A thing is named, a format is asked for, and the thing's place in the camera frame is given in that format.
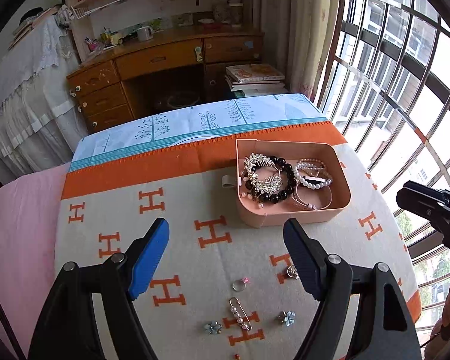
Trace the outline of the pink plastic jewelry tray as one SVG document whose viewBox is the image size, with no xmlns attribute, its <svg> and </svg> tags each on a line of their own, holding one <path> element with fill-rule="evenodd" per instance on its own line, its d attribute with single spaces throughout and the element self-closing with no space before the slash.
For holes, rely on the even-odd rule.
<svg viewBox="0 0 450 360">
<path fill-rule="evenodd" d="M 242 182 L 243 161 L 251 153 L 271 157 L 278 165 L 283 185 L 277 194 L 266 199 L 249 199 Z M 341 213 L 351 202 L 351 190 L 342 170 L 337 152 L 331 145 L 309 142 L 235 141 L 237 167 L 237 207 L 241 219 L 249 226 L 279 226 L 295 218 L 301 224 L 327 222 Z M 320 211 L 303 210 L 293 199 L 301 176 L 331 178 L 332 203 Z"/>
</svg>

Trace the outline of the beige curtain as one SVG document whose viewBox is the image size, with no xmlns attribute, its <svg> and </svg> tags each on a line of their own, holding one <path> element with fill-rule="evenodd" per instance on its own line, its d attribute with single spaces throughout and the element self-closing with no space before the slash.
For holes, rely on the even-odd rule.
<svg viewBox="0 0 450 360">
<path fill-rule="evenodd" d="M 335 32 L 340 0 L 244 0 L 244 21 L 264 33 L 262 60 L 312 101 Z"/>
</svg>

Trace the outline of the stack of books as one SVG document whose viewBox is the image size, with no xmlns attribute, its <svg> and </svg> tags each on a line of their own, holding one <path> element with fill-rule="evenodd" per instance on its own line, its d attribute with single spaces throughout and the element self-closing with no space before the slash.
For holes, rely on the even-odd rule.
<svg viewBox="0 0 450 360">
<path fill-rule="evenodd" d="M 268 63 L 227 66 L 225 80 L 236 98 L 286 94 L 284 74 Z"/>
</svg>

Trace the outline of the metal window grille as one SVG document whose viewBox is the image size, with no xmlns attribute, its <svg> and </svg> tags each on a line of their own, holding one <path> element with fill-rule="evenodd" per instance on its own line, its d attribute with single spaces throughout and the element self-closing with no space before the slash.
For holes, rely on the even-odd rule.
<svg viewBox="0 0 450 360">
<path fill-rule="evenodd" d="M 401 209 L 413 180 L 450 190 L 450 28 L 428 0 L 340 0 L 333 62 L 319 100 L 354 148 L 401 229 L 428 340 L 450 288 L 450 250 Z"/>
</svg>

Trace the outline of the pink bedsheet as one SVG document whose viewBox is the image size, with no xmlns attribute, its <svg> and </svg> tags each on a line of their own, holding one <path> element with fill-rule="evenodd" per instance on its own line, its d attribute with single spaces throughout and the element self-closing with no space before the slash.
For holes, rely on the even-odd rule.
<svg viewBox="0 0 450 360">
<path fill-rule="evenodd" d="M 0 188 L 0 303 L 23 353 L 55 280 L 57 219 L 70 164 Z"/>
</svg>

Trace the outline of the silver rhinestone leaf hair comb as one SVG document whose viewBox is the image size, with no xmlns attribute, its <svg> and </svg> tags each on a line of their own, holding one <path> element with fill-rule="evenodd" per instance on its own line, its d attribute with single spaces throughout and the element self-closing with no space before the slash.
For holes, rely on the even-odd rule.
<svg viewBox="0 0 450 360">
<path fill-rule="evenodd" d="M 283 185 L 278 165 L 271 157 L 260 153 L 251 153 L 244 158 L 241 175 L 248 198 L 253 200 L 278 194 Z"/>
</svg>

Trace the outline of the white mug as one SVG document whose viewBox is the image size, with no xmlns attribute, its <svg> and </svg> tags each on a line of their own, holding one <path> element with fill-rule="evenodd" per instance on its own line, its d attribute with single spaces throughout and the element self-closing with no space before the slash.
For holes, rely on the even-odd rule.
<svg viewBox="0 0 450 360">
<path fill-rule="evenodd" d="M 154 30 L 151 26 L 143 26 L 136 30 L 139 41 L 149 41 L 154 37 Z"/>
</svg>

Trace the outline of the pearl safety pin brooch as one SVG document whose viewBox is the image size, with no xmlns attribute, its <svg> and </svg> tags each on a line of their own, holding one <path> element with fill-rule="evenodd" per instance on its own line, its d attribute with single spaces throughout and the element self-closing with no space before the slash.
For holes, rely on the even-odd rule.
<svg viewBox="0 0 450 360">
<path fill-rule="evenodd" d="M 241 327 L 242 330 L 247 332 L 251 331 L 252 323 L 249 319 L 249 316 L 245 312 L 240 299 L 238 297 L 231 297 L 228 302 L 230 311 L 236 323 Z"/>
</svg>

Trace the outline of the white lace cloth cover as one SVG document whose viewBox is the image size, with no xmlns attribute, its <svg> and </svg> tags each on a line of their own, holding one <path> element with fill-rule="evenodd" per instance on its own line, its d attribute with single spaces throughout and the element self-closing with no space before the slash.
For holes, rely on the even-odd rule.
<svg viewBox="0 0 450 360">
<path fill-rule="evenodd" d="M 78 69 L 73 38 L 55 16 L 0 64 L 0 182 L 71 161 L 88 134 L 66 77 Z"/>
</svg>

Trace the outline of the wooden bookshelf with books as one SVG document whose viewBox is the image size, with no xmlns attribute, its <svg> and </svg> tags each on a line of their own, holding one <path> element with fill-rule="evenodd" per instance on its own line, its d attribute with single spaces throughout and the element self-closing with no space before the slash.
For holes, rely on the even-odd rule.
<svg viewBox="0 0 450 360">
<path fill-rule="evenodd" d="M 71 11 L 71 32 L 85 62 L 98 53 L 106 33 L 129 33 L 151 26 L 166 29 L 209 24 L 214 0 L 65 0 Z"/>
</svg>

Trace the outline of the wooden desk with drawers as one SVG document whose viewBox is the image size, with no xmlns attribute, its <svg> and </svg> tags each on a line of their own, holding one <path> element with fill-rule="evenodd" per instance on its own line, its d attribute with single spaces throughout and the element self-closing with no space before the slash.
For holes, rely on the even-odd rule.
<svg viewBox="0 0 450 360">
<path fill-rule="evenodd" d="M 89 133 L 165 111 L 229 98 L 228 66 L 260 63 L 253 27 L 191 26 L 100 52 L 67 77 Z"/>
</svg>

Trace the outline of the gold round brooch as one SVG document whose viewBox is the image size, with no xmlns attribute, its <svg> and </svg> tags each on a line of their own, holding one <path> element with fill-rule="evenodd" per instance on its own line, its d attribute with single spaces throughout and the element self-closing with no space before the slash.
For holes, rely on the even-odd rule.
<svg viewBox="0 0 450 360">
<path fill-rule="evenodd" d="M 289 266 L 287 267 L 287 269 L 286 269 L 286 275 L 287 275 L 287 277 L 289 277 L 290 279 L 295 279 L 295 280 L 299 280 L 299 279 L 300 279 L 300 277 L 299 277 L 299 275 L 298 275 L 298 273 L 297 273 L 297 269 L 296 269 L 296 267 L 295 267 L 293 264 L 291 264 L 291 265 L 289 265 Z"/>
</svg>

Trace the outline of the blue flower earring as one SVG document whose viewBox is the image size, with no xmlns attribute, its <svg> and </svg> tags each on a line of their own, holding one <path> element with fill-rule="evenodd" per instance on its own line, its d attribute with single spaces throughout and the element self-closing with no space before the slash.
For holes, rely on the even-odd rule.
<svg viewBox="0 0 450 360">
<path fill-rule="evenodd" d="M 203 328 L 207 334 L 213 336 L 221 334 L 223 330 L 223 326 L 218 321 L 209 321 L 203 326 Z"/>
<path fill-rule="evenodd" d="M 286 327 L 290 327 L 295 323 L 296 313 L 292 310 L 280 311 L 277 320 Z"/>
</svg>

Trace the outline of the blue white tree bedsheet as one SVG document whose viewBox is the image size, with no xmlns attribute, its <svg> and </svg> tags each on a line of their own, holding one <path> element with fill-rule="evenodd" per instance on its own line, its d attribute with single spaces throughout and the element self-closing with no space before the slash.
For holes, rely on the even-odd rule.
<svg viewBox="0 0 450 360">
<path fill-rule="evenodd" d="M 326 119 L 303 94 L 243 97 L 185 107 L 86 136 L 79 142 L 69 171 L 171 146 Z"/>
</svg>

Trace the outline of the orange grey H blanket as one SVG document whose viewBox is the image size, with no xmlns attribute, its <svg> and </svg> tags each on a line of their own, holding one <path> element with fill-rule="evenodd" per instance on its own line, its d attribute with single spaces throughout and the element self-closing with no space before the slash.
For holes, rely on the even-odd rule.
<svg viewBox="0 0 450 360">
<path fill-rule="evenodd" d="M 379 189 L 328 122 L 247 132 L 247 139 L 328 144 L 351 190 L 333 219 L 305 226 L 329 253 L 353 265 L 387 263 L 413 320 L 422 305 L 404 237 Z M 283 228 L 249 227 L 237 207 L 236 135 L 158 149 L 68 172 L 58 216 L 55 265 L 102 263 L 145 235 L 156 218 L 170 240 L 153 279 L 135 302 L 159 359 L 292 359 L 317 302 L 289 279 Z M 228 300 L 238 297 L 252 323 L 244 331 Z M 294 311 L 286 327 L 280 311 Z M 203 326 L 218 321 L 222 333 Z"/>
</svg>

